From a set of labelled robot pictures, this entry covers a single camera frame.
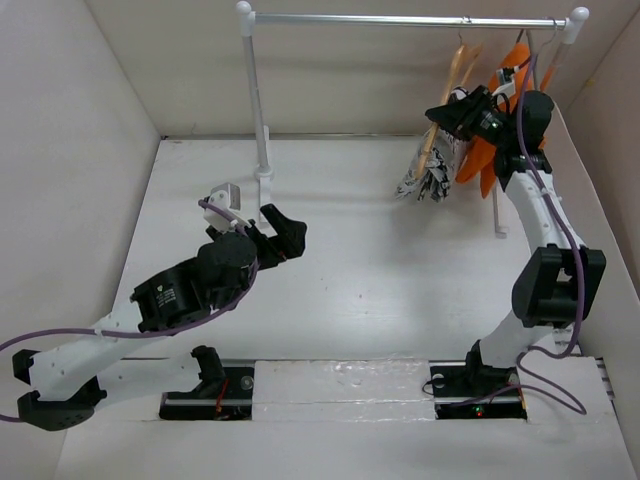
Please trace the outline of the newspaper print trousers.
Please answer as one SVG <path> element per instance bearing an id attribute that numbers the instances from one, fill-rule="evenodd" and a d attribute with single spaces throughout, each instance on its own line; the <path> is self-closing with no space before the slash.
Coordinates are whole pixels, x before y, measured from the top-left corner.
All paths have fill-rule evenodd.
<path id="1" fill-rule="evenodd" d="M 435 124 L 431 124 L 422 136 L 407 172 L 396 186 L 396 199 L 415 195 L 417 201 L 430 199 L 441 202 L 449 196 L 455 177 L 466 157 L 469 143 L 439 129 L 431 152 L 426 157 L 424 172 L 416 177 L 421 154 L 434 127 Z"/>

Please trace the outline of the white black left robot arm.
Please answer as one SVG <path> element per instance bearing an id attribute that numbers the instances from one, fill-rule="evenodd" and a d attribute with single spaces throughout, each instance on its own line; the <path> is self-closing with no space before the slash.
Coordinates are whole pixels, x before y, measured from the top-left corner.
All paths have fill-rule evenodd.
<path id="1" fill-rule="evenodd" d="M 274 235 L 252 220 L 201 200 L 200 207 L 228 226 L 207 228 L 210 242 L 197 254 L 135 287 L 127 304 L 90 328 L 59 328 L 36 337 L 70 335 L 49 351 L 23 349 L 12 357 L 13 375 L 30 386 L 16 401 L 18 414 L 3 421 L 44 431 L 79 425 L 96 412 L 153 393 L 220 401 L 228 377 L 217 351 L 197 346 L 175 358 L 136 359 L 133 352 L 164 338 L 202 327 L 234 310 L 249 293 L 259 271 L 299 258 L 307 225 L 273 204 L 261 207 Z"/>

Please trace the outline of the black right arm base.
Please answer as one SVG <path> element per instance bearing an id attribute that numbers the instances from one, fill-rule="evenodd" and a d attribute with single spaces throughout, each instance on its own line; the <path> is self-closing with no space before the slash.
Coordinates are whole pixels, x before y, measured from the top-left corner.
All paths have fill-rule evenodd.
<path id="1" fill-rule="evenodd" d="M 526 420 L 514 368 L 471 375 L 462 365 L 432 365 L 422 391 L 435 401 L 437 420 Z"/>

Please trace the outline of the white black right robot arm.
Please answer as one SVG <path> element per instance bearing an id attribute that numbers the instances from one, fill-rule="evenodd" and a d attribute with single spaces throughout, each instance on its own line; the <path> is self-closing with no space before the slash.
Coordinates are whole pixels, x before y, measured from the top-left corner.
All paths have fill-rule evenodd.
<path id="1" fill-rule="evenodd" d="M 509 112 L 480 86 L 461 100 L 426 111 L 426 117 L 458 140 L 482 139 L 496 149 L 493 169 L 517 210 L 531 257 L 515 281 L 511 310 L 467 353 L 457 380 L 483 394 L 506 381 L 519 355 L 552 328 L 579 327 L 587 317 L 606 267 L 571 228 L 556 193 L 542 143 L 553 100 L 538 90 L 521 93 Z"/>

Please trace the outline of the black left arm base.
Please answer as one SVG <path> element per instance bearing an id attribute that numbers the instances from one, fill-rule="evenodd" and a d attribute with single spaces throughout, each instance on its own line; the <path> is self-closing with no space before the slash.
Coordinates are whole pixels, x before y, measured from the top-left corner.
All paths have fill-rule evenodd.
<path id="1" fill-rule="evenodd" d="M 255 362 L 225 360 L 226 379 L 207 397 L 195 392 L 164 393 L 158 416 L 166 421 L 245 421 L 252 419 Z"/>

